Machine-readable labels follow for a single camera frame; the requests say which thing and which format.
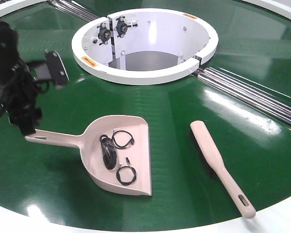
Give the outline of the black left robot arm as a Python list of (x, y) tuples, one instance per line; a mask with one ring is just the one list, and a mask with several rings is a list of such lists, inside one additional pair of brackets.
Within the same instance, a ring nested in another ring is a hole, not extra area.
[(7, 113), (9, 122), (28, 136), (41, 122), (36, 99), (48, 91), (49, 80), (32, 75), (33, 69), (19, 56), (17, 43), (17, 32), (0, 20), (0, 118)]

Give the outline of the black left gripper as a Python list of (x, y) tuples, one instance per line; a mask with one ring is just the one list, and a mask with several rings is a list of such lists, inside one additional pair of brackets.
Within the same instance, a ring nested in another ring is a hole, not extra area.
[(49, 90), (51, 77), (46, 61), (25, 63), (18, 60), (7, 72), (0, 70), (0, 118), (8, 114), (9, 123), (19, 127), (24, 136), (36, 133), (43, 117), (37, 108), (39, 94)]

